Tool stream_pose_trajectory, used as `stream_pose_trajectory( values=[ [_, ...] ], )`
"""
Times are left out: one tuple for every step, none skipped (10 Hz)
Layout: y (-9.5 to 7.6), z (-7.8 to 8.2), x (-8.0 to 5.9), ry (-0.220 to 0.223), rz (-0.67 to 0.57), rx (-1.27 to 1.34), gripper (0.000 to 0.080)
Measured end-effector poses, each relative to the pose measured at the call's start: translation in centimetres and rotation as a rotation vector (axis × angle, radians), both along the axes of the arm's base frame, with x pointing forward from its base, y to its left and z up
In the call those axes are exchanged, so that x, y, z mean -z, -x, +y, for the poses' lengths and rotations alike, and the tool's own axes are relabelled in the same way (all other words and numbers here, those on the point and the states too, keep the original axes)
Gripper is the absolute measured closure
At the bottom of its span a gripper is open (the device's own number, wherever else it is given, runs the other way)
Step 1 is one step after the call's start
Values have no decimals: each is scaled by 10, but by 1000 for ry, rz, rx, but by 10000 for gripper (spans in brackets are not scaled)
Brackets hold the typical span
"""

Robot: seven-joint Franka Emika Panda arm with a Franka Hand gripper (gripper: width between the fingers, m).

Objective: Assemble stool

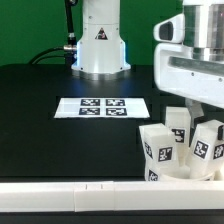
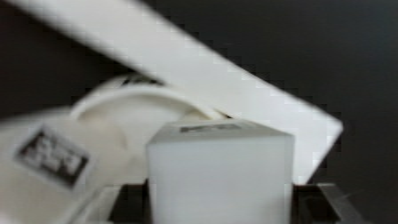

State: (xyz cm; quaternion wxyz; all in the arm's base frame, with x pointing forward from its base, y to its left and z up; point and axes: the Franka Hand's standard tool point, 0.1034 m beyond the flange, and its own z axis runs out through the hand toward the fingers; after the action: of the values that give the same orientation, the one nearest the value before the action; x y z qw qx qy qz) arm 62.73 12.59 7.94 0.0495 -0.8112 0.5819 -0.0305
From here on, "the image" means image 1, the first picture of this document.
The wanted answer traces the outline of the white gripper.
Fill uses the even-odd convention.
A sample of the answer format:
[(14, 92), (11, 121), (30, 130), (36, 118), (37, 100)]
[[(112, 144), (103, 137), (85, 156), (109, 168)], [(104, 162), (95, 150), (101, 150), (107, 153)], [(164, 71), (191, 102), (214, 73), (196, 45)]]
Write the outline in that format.
[(184, 28), (183, 14), (154, 27), (154, 80), (160, 90), (186, 98), (194, 129), (204, 117), (200, 102), (224, 108), (224, 62), (193, 59), (193, 48), (183, 45)]

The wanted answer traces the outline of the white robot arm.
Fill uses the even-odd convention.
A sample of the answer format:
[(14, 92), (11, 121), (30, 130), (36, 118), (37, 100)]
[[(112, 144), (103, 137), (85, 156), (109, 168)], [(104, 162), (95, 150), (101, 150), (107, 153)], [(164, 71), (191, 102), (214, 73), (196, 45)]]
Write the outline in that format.
[[(183, 0), (183, 11), (154, 26), (154, 81), (165, 92), (224, 109), (224, 0)], [(92, 80), (128, 70), (120, 0), (83, 0), (76, 73)]]

